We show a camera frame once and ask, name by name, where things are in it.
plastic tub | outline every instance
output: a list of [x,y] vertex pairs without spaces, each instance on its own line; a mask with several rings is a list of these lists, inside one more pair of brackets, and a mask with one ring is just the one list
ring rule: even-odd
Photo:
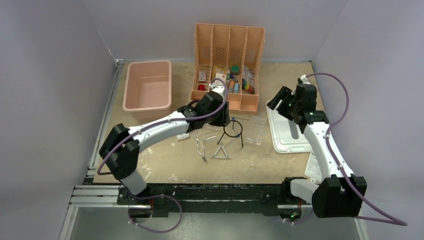
[[171,62],[135,61],[128,65],[122,108],[138,121],[171,113]]

wooden tabletop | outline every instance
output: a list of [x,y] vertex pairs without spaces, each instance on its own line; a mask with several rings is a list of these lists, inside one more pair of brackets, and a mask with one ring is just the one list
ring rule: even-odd
[[[123,123],[126,127],[146,123],[138,122],[130,113],[124,112],[122,108],[128,64],[125,64],[118,83],[109,114],[107,133],[119,123]],[[172,63],[173,110],[189,103],[194,70],[193,62]],[[282,86],[295,89],[297,79],[303,74],[312,72],[313,69],[309,62],[263,62],[261,64],[257,116],[267,119],[261,145],[257,146],[244,142],[244,148],[241,148],[240,139],[224,136],[222,143],[231,160],[211,159],[218,148],[216,143],[212,143],[205,145],[207,159],[207,163],[205,163],[196,152],[196,141],[192,133],[190,133],[189,138],[181,141],[178,141],[176,137],[170,137],[141,152],[138,155],[137,170],[148,183],[274,184],[281,183],[285,177],[304,176],[309,153],[278,153],[274,150],[266,102],[272,99]],[[311,84],[316,85],[314,77],[310,77],[308,80]],[[317,109],[324,109],[319,92]],[[230,117],[236,117],[241,122],[244,127],[243,135],[246,136],[246,132],[249,131],[250,116],[230,114]],[[222,130],[204,127],[199,131],[199,137],[200,140],[203,136],[211,134],[220,137],[222,132]],[[100,156],[98,156],[96,162],[97,165],[100,163]],[[117,182],[112,175],[96,175],[94,177],[94,183]]]

transparent tray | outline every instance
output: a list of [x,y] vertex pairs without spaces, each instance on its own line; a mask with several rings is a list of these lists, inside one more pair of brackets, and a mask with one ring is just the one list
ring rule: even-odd
[[274,149],[281,154],[312,152],[312,147],[299,127],[287,118],[265,106]]

metal frame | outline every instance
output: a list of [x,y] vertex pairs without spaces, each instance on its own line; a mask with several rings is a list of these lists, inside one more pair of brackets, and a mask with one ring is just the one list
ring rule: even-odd
[[[112,106],[114,104],[116,91],[119,86],[120,78],[122,76],[123,68],[125,65],[124,59],[116,59],[116,71],[110,90],[107,106],[105,108],[103,118],[100,123],[100,128],[97,133],[93,152],[89,161],[85,183],[92,182],[96,174],[96,156],[98,154],[100,143],[104,140],[106,134],[106,127],[109,123]],[[60,233],[60,240],[69,240],[78,217],[80,208],[138,208],[150,209],[149,205],[131,204],[131,205],[118,205],[119,198],[119,184],[90,184],[90,185],[76,185],[72,191],[72,196],[69,201],[68,210],[66,213],[65,221]],[[312,205],[303,204],[303,208],[312,208]],[[279,210],[297,209],[297,204],[282,204],[277,205]],[[356,228],[361,240],[367,240],[366,225],[364,221],[355,219]]]

